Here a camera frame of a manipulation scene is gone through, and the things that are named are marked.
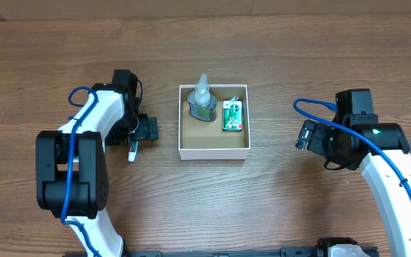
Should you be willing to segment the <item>teal white small tube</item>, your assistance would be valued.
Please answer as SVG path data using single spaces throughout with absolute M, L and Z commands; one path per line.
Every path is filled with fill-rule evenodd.
M 138 142 L 137 141 L 131 141 L 129 145 L 129 152 L 128 152 L 128 161 L 129 162 L 134 162 L 137 156 L 137 151 L 138 151 Z

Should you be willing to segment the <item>clear purple liquid bottle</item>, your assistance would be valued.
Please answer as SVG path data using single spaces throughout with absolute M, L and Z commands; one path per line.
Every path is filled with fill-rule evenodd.
M 190 115 L 200 121 L 213 122 L 216 119 L 217 98 L 210 92 L 208 76 L 202 74 L 194 90 L 188 94 Z

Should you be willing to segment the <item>green white small packet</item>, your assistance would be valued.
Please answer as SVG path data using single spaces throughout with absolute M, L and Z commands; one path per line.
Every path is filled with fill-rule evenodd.
M 222 129 L 224 131 L 243 129 L 243 102 L 237 96 L 223 102 Z

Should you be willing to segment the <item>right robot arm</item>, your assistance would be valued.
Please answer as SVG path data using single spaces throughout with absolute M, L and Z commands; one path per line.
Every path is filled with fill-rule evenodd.
M 297 105 L 306 117 L 295 143 L 325 158 L 324 168 L 359 170 L 377 204 L 393 256 L 411 256 L 411 154 L 402 127 L 381 123 L 369 89 L 336 93 L 335 102 L 322 102 L 334 112 L 325 120 Z

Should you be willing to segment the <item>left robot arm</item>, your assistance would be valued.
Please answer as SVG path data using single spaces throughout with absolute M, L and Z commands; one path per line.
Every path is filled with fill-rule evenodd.
M 74 231 L 85 256 L 129 256 L 106 210 L 106 147 L 127 146 L 133 162 L 140 142 L 158 140 L 157 120 L 140 113 L 143 84 L 129 70 L 83 90 L 88 98 L 76 104 L 78 113 L 36 137 L 36 199 Z

